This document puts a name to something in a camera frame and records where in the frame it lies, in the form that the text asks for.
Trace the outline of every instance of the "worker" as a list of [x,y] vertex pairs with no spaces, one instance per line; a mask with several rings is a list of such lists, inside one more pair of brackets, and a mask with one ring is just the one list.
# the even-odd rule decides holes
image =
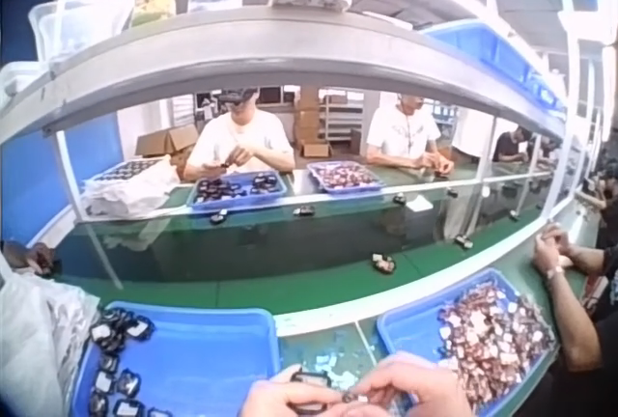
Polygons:
[[[532,136],[528,142],[526,153],[528,158],[532,158],[534,152],[534,144],[536,143],[536,136]],[[539,157],[537,158],[538,166],[551,167],[554,166],[557,158],[554,153],[558,148],[558,142],[551,140],[548,137],[541,137],[541,147],[539,149]]]
[[424,99],[398,95],[397,106],[376,110],[367,136],[369,164],[395,168],[432,168],[442,175],[453,170],[453,161],[437,150],[440,131]]
[[504,132],[498,137],[498,141],[493,151],[493,161],[503,163],[527,162],[529,160],[528,153],[524,149],[520,152],[520,144],[529,142],[532,133],[518,126],[512,132]]
[[[568,233],[552,224],[536,236],[533,261],[547,281],[564,361],[547,376],[551,386],[546,389],[545,403],[538,394],[531,397],[539,408],[529,408],[522,415],[616,415],[618,247],[577,247]],[[604,275],[609,280],[592,314],[581,305],[565,276],[570,265],[588,276]]]
[[414,395],[407,417],[472,417],[472,410],[457,376],[425,359],[398,352],[378,363],[351,389],[366,396],[368,403],[343,403],[343,394],[325,386],[290,382],[300,366],[291,366],[271,380],[253,384],[239,417],[295,417],[294,408],[304,404],[323,405],[322,417],[388,417],[385,409],[396,395]]
[[229,111],[204,127],[186,161],[190,181],[231,172],[292,172],[294,151],[281,121],[256,106],[257,89],[222,91],[219,103]]
[[607,248],[618,244],[618,165],[611,165],[595,181],[594,195],[580,190],[576,197],[601,214],[603,225],[597,234],[597,247]]

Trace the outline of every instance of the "black cap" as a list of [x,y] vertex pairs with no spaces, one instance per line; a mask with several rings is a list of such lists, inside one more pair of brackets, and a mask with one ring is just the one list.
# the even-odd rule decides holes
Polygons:
[[218,96],[218,98],[219,101],[222,103],[233,103],[234,105],[239,105],[248,101],[257,93],[258,90],[254,87],[245,87],[241,89],[226,89],[225,91],[221,91],[221,94]]
[[520,131],[521,131],[521,137],[523,137],[523,141],[527,142],[528,140],[530,140],[532,138],[532,132],[530,132],[528,129],[526,129],[525,127],[519,127]]

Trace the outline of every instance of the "dark shirt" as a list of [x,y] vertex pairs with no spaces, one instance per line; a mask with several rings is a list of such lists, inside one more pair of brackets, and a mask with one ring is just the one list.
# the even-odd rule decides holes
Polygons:
[[511,138],[511,132],[504,132],[498,137],[498,142],[495,144],[493,152],[493,161],[499,161],[501,155],[513,156],[520,152],[520,144],[514,142]]
[[555,374],[552,415],[560,417],[609,417],[615,406],[618,383],[618,246],[605,250],[605,275],[609,284],[592,316],[603,364],[598,370]]

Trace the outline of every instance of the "white plastic bag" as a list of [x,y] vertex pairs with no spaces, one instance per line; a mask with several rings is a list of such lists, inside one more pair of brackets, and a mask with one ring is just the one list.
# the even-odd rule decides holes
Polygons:
[[160,208],[180,182],[176,167],[165,156],[127,181],[86,181],[82,202],[94,215],[138,217]]
[[0,290],[0,395],[16,415],[67,415],[98,298],[34,274]]

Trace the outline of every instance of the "wristwatch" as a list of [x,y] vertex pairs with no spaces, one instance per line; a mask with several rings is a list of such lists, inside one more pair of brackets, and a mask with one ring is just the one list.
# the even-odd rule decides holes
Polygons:
[[556,274],[564,274],[564,269],[559,265],[557,265],[554,269],[548,270],[546,276],[548,280],[551,280]]

